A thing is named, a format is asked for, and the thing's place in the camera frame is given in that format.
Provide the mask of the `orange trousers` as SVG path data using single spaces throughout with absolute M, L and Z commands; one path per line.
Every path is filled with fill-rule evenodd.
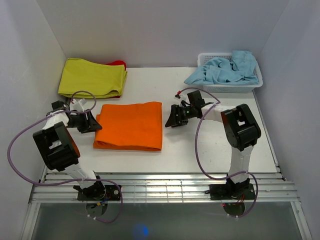
M 96 120 L 102 129 L 95 134 L 95 149 L 146 152 L 162 150 L 161 102 L 104 104 Z

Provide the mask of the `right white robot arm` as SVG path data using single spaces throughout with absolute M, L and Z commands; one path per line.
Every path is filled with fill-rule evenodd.
M 231 146 L 230 168 L 223 178 L 224 184 L 211 184 L 206 191 L 211 200 L 253 200 L 256 197 L 254 186 L 250 183 L 250 158 L 254 146 L 261 137 L 261 129 L 247 104 L 222 106 L 216 99 L 206 102 L 201 91 L 195 88 L 187 94 L 188 101 L 178 91 L 165 127 L 175 128 L 188 124 L 190 119 L 197 118 L 222 123 L 227 142 Z

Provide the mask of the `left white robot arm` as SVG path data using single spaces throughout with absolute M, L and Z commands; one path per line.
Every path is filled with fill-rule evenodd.
M 52 111 L 44 127 L 32 137 L 39 153 L 49 170 L 63 172 L 78 182 L 74 189 L 89 199 L 102 200 L 106 196 L 106 187 L 100 177 L 92 170 L 85 170 L 80 164 L 80 151 L 69 133 L 69 128 L 77 129 L 81 134 L 102 129 L 90 111 L 85 109 L 84 98 L 72 104 L 72 110 L 62 101 L 51 104 Z

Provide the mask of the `folded yellow trousers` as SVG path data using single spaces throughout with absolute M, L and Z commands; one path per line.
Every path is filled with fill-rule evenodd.
M 127 79 L 123 65 L 105 65 L 81 58 L 68 58 L 62 70 L 58 94 L 70 98 L 119 98 Z

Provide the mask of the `folded red trousers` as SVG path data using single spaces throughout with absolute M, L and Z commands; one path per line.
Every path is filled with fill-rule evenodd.
M 107 66 L 121 66 L 121 65 L 123 65 L 124 69 L 125 70 L 127 69 L 126 63 L 122 60 L 115 60 L 113 62 L 105 63 L 105 65 L 107 65 Z

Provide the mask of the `light blue trousers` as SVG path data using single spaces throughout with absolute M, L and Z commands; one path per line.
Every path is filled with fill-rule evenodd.
M 250 51 L 234 50 L 231 59 L 214 57 L 196 68 L 187 85 L 257 85 L 257 60 Z

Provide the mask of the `white plastic basket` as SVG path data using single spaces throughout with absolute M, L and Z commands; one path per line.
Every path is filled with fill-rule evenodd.
M 197 56 L 197 66 L 201 66 L 211 60 L 212 58 L 224 58 L 231 60 L 232 53 L 200 53 Z M 225 85 L 225 84 L 211 84 L 211 85 L 201 85 L 200 87 L 210 93 L 250 93 L 255 88 L 259 88 L 263 85 L 263 77 L 259 67 L 259 64 L 256 64 L 256 67 L 253 71 L 254 75 L 258 79 L 258 84 L 254 85 Z

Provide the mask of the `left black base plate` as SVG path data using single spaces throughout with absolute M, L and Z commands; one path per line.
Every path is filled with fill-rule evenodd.
M 121 199 L 120 191 L 115 185 L 105 185 L 105 196 L 103 198 L 94 198 L 85 196 L 83 193 L 78 192 L 76 199 L 78 201 L 99 201 L 108 199 L 109 201 L 119 201 Z

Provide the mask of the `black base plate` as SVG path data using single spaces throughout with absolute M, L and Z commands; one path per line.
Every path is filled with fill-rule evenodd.
M 115 185 L 105 185 L 105 196 L 103 198 L 94 198 L 85 196 L 83 193 L 78 192 L 76 199 L 78 201 L 99 201 L 108 199 L 109 201 L 119 201 L 121 199 L 120 191 Z
M 251 183 L 248 186 L 235 189 L 227 184 L 210 184 L 207 192 L 211 200 L 237 200 L 239 198 L 254 200 L 256 197 L 254 186 Z

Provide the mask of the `aluminium rail frame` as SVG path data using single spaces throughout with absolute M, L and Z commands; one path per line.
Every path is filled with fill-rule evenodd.
M 293 181 L 288 181 L 282 173 L 275 155 L 271 139 L 265 127 L 257 96 L 250 93 L 222 93 L 225 105 L 236 103 L 248 104 L 262 130 L 261 143 L 254 148 L 250 162 L 253 170 L 252 181 L 258 182 L 258 203 L 288 203 L 291 216 L 297 225 L 299 234 L 304 240 L 313 238 L 310 232 L 300 195 Z M 221 184 L 226 168 L 230 164 L 230 151 L 222 133 L 208 135 L 208 124 L 201 126 L 199 137 L 218 144 L 217 148 L 206 149 L 203 142 L 199 148 L 203 150 L 200 157 L 208 158 L 208 170 L 213 179 L 202 174 L 194 160 L 194 130 L 185 135 L 169 135 L 166 130 L 163 138 L 162 153 L 152 152 L 117 152 L 106 158 L 104 152 L 92 149 L 93 135 L 88 136 L 71 131 L 81 152 L 92 157 L 90 165 L 102 164 L 99 174 L 121 184 L 125 204 L 196 204 L 209 203 L 210 198 L 205 190 L 212 182 Z

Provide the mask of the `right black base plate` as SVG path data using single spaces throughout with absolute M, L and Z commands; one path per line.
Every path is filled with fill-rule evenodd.
M 248 186 L 235 189 L 227 184 L 210 184 L 207 192 L 211 200 L 237 200 L 239 198 L 254 200 L 256 197 L 254 186 L 251 183 Z

